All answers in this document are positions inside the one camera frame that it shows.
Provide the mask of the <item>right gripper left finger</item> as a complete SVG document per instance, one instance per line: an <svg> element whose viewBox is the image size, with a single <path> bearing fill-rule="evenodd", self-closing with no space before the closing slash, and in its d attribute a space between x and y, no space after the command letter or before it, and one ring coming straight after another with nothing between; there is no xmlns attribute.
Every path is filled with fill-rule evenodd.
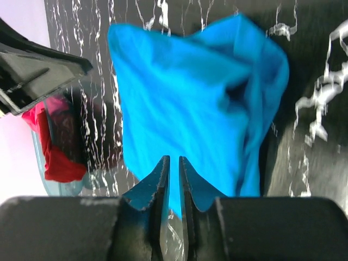
<svg viewBox="0 0 348 261"><path fill-rule="evenodd" d="M163 260L170 158L117 197L19 196L1 205L1 260Z"/></svg>

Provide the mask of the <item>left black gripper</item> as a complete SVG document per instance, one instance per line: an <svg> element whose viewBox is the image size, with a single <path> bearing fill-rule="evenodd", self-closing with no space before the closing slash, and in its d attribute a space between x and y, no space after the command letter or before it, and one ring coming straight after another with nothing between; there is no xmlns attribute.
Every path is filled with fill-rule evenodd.
<svg viewBox="0 0 348 261"><path fill-rule="evenodd" d="M1 115L18 115L88 75L91 62L25 38L1 21Z"/></svg>

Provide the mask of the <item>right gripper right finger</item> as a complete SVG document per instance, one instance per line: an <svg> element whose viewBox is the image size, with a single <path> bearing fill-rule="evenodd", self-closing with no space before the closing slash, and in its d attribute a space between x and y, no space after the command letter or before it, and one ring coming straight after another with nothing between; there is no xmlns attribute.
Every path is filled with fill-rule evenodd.
<svg viewBox="0 0 348 261"><path fill-rule="evenodd" d="M347 217L321 197L227 197L179 159L185 260L347 260Z"/></svg>

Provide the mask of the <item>blue t shirt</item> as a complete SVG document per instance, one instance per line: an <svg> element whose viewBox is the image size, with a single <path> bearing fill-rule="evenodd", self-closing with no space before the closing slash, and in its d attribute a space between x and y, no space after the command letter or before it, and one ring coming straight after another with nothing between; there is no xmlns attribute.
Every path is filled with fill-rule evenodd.
<svg viewBox="0 0 348 261"><path fill-rule="evenodd" d="M169 207L181 216L179 158L230 197L260 194L259 150L288 85L285 52L243 15L189 35L112 24L123 158L144 179L170 156Z"/></svg>

